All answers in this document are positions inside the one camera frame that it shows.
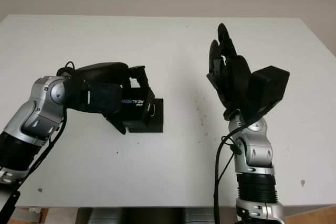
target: black cable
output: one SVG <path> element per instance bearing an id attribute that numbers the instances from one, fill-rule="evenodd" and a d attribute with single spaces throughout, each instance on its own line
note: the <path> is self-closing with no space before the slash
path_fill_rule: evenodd
<path id="1" fill-rule="evenodd" d="M 62 126 L 61 126 L 59 132 L 57 133 L 57 135 L 55 136 L 55 138 L 54 138 L 53 141 L 51 141 L 50 138 L 49 138 L 49 144 L 48 144 L 47 148 L 42 152 L 42 154 L 33 163 L 33 165 L 31 166 L 31 168 L 29 169 L 29 172 L 28 172 L 27 176 L 22 180 L 22 182 L 19 184 L 18 188 L 29 177 L 29 175 L 32 174 L 40 166 L 40 164 L 42 163 L 42 161 L 47 157 L 47 155 L 49 154 L 49 152 L 51 151 L 51 149 L 54 147 L 54 145 L 56 144 L 56 142 L 58 141 L 58 139 L 61 137 L 61 135 L 62 135 L 62 133 L 63 133 L 66 125 L 67 125 L 67 109 L 66 109 L 66 107 L 64 107 L 63 108 Z"/>
<path id="2" fill-rule="evenodd" d="M 220 152 L 222 151 L 223 145 L 226 143 L 228 139 L 230 139 L 234 134 L 237 132 L 247 128 L 249 125 L 245 124 L 241 127 L 236 128 L 235 130 L 231 131 L 227 136 L 222 139 L 221 143 L 219 144 L 217 153 L 216 153 L 216 161 L 215 161 L 215 189 L 214 189 L 214 217 L 215 217 L 215 224 L 220 224 L 219 220 L 219 202 L 218 202 L 218 185 L 219 185 L 219 179 L 218 179 L 218 168 L 219 168 L 219 156 Z"/>
<path id="3" fill-rule="evenodd" d="M 72 65 L 72 68 L 75 70 L 75 64 L 73 61 L 69 60 L 66 64 L 65 64 L 65 67 L 68 67 L 68 65 Z"/>
<path id="4" fill-rule="evenodd" d="M 226 169 L 228 168 L 229 164 L 231 163 L 231 160 L 232 160 L 232 158 L 233 158 L 234 155 L 235 154 L 232 152 L 232 155 L 231 155 L 229 161 L 226 163 L 226 165 L 225 165 L 225 167 L 224 167 L 224 169 L 223 169 L 223 171 L 222 171 L 222 173 L 221 173 L 221 175 L 220 175 L 220 177 L 218 179 L 218 183 L 220 182 L 220 179 L 222 178 L 222 176 L 224 175 Z"/>
<path id="5" fill-rule="evenodd" d="M 221 139 L 222 141 L 224 141 L 225 138 L 226 138 L 226 136 L 222 136 L 220 139 Z M 228 139 L 231 140 L 232 144 L 235 144 L 235 142 L 233 141 L 232 137 L 229 137 Z"/>

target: white table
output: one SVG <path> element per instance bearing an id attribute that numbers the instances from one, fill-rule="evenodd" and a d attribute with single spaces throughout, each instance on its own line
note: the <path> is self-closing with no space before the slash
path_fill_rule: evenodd
<path id="1" fill-rule="evenodd" d="M 77 67 L 145 65 L 156 97 L 164 98 L 163 134 L 122 136 L 102 116 L 70 110 L 63 136 L 24 183 L 18 205 L 212 206 L 215 152 L 228 123 L 205 75 L 221 22 L 252 71 L 290 71 L 284 100 L 266 116 L 279 200 L 336 203 L 336 59 L 301 20 L 13 15 L 0 24 L 1 127 L 37 78 L 68 60 Z M 224 150 L 222 165 L 229 155 Z M 231 164 L 220 185 L 222 206 L 235 204 L 236 188 Z"/>

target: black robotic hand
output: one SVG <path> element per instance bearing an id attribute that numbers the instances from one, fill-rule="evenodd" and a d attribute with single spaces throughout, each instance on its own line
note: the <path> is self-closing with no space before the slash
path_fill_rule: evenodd
<path id="1" fill-rule="evenodd" d="M 224 24 L 209 53 L 207 77 L 226 108 L 225 120 L 240 112 L 246 124 L 258 121 L 284 96 L 289 72 L 269 66 L 251 73 L 245 58 L 236 53 Z"/>
<path id="2" fill-rule="evenodd" d="M 126 127 L 161 132 L 148 128 L 158 101 L 149 87 L 145 66 L 129 68 L 124 63 L 112 62 L 75 69 L 72 64 L 59 69 L 57 75 L 67 79 L 67 108 L 100 113 L 122 134 Z M 136 79 L 140 87 L 131 87 L 130 78 Z"/>

